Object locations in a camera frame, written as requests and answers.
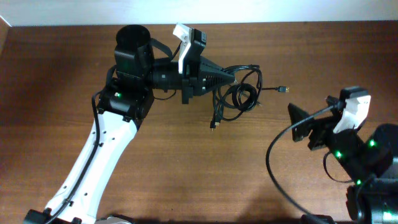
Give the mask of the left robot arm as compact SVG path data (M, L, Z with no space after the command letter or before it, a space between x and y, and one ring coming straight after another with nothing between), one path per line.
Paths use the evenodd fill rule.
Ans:
M155 90L179 90L182 103L235 81L202 56L206 34L177 24L180 47L172 52L141 25L116 34L115 65L104 88L92 96L91 133L68 177L42 212L28 211L25 223L95 223L103 192L119 158L134 139L155 98Z

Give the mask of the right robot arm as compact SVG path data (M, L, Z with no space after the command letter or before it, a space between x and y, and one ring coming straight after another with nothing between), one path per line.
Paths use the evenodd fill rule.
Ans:
M382 124L363 141L359 130L368 116L371 95L361 87L328 96L331 116L316 119L288 105L295 142L309 139L312 151L328 148L350 177L346 206L358 223L397 223L397 125Z

